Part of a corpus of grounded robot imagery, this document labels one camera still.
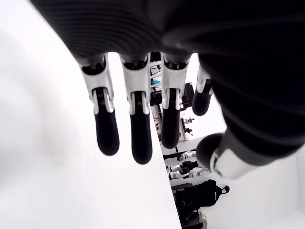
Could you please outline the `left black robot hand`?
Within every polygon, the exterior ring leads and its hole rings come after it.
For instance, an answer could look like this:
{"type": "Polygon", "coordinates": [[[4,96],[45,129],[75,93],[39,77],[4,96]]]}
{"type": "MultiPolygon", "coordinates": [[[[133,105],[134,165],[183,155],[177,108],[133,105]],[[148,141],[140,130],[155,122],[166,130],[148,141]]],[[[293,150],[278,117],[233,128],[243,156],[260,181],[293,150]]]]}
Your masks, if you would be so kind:
{"type": "Polygon", "coordinates": [[[162,61],[162,145],[179,139],[192,54],[200,63],[193,112],[214,95],[224,133],[205,137],[198,160],[230,179],[295,153],[305,143],[305,3],[302,0],[34,0],[64,42],[94,104],[100,151],[120,145],[108,53],[122,63],[132,154],[152,157],[150,54],[162,61]]]}

